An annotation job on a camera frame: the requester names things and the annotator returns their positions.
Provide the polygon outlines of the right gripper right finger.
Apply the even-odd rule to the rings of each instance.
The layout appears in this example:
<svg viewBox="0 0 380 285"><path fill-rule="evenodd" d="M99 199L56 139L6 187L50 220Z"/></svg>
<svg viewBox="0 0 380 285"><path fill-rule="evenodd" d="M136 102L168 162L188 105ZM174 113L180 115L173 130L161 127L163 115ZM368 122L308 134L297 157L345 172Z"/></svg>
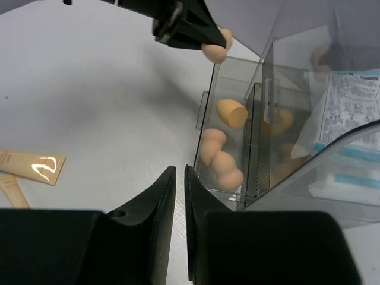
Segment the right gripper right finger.
<svg viewBox="0 0 380 285"><path fill-rule="evenodd" d="M234 212L185 168L194 284L360 284L338 223L320 211Z"/></svg>

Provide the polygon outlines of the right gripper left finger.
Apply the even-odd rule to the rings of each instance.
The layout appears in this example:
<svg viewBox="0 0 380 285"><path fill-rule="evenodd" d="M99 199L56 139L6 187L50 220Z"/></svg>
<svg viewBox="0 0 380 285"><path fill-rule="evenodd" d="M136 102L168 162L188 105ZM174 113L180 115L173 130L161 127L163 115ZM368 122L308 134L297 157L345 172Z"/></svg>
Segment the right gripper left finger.
<svg viewBox="0 0 380 285"><path fill-rule="evenodd" d="M176 169L108 212L1 210L2 284L164 284Z"/></svg>

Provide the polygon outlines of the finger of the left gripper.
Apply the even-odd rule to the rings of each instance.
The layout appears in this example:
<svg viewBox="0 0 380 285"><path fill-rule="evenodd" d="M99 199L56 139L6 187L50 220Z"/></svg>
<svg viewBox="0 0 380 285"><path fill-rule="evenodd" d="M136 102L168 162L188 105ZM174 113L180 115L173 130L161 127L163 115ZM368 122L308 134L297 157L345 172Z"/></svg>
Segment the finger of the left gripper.
<svg viewBox="0 0 380 285"><path fill-rule="evenodd" d="M203 44L227 46L204 1L160 3L162 11L153 18L155 41L171 48L189 50L200 50Z"/></svg>

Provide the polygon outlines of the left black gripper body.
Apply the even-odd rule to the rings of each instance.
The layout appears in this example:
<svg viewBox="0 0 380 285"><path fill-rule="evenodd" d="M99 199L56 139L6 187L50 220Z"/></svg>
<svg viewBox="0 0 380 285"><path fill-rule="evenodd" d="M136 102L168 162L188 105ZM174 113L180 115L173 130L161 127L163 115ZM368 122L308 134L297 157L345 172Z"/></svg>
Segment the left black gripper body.
<svg viewBox="0 0 380 285"><path fill-rule="evenodd" d="M119 8L156 20L173 21L183 10L183 1L170 0L103 0Z"/></svg>

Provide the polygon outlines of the beige makeup sponge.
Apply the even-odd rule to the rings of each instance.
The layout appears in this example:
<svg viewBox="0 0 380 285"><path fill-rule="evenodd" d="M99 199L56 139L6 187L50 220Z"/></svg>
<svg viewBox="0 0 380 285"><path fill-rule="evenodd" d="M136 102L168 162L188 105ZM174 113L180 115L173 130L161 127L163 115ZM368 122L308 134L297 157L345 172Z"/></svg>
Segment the beige makeup sponge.
<svg viewBox="0 0 380 285"><path fill-rule="evenodd" d="M216 184L222 191L235 191L243 184L244 175L229 153L217 152L211 162L211 168L216 174Z"/></svg>
<svg viewBox="0 0 380 285"><path fill-rule="evenodd" d="M226 134L219 129L208 128L202 132L199 157L206 166L209 166L214 156L222 150L226 140Z"/></svg>
<svg viewBox="0 0 380 285"><path fill-rule="evenodd" d="M216 111L220 120L231 128L241 128L248 118L246 107L233 99L219 100Z"/></svg>
<svg viewBox="0 0 380 285"><path fill-rule="evenodd" d="M220 29L223 37L226 40L226 47L222 47L219 45L211 45L211 44L202 44L201 50L204 56L213 64L219 64L226 59L227 52L232 47L233 37L230 30L226 28Z"/></svg>

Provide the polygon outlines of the clear acrylic organizer box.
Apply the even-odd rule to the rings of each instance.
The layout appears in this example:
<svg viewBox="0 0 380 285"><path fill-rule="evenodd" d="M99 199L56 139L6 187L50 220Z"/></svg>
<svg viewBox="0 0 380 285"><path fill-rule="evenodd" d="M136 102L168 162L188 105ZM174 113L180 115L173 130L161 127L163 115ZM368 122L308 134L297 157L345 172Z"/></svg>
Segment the clear acrylic organizer box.
<svg viewBox="0 0 380 285"><path fill-rule="evenodd" d="M379 147L379 120L338 137L313 156L290 153L323 95L325 74L379 70L378 1L207 1L215 22L258 56L257 61L229 57L214 67L202 98L201 134L215 128L226 134L222 151L244 175L235 191L222 191L211 164L200 159L201 183L235 211L323 211L343 228L379 222L379 205L315 198L309 185L316 168L353 142ZM217 115L221 99L246 107L241 128Z"/></svg>

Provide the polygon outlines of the cotton pad pack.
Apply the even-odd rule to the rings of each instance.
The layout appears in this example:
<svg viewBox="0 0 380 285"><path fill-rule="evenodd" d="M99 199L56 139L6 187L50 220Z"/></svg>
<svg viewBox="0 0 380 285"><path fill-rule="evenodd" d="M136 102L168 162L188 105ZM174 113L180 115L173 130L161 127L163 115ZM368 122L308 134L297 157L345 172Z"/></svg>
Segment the cotton pad pack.
<svg viewBox="0 0 380 285"><path fill-rule="evenodd" d="M306 120L292 158L313 156L338 137L379 120L379 70L325 74L326 89Z"/></svg>
<svg viewBox="0 0 380 285"><path fill-rule="evenodd" d="M316 168L315 198L379 205L379 147L353 142Z"/></svg>

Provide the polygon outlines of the beige foundation tube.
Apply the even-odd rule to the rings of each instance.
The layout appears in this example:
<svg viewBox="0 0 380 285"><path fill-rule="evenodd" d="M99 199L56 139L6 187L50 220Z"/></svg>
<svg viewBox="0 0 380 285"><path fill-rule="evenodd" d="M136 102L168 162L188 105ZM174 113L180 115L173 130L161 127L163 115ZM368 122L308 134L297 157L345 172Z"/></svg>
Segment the beige foundation tube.
<svg viewBox="0 0 380 285"><path fill-rule="evenodd" d="M1 148L1 171L55 186L66 157Z"/></svg>

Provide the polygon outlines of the gold slim concealer stick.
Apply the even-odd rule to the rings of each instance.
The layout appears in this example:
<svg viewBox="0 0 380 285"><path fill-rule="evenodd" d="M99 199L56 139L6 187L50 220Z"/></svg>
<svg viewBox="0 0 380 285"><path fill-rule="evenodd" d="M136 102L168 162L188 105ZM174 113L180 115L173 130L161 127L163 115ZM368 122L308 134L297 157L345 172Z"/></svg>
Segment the gold slim concealer stick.
<svg viewBox="0 0 380 285"><path fill-rule="evenodd" d="M30 209L30 205L14 175L1 176L1 190L14 208Z"/></svg>

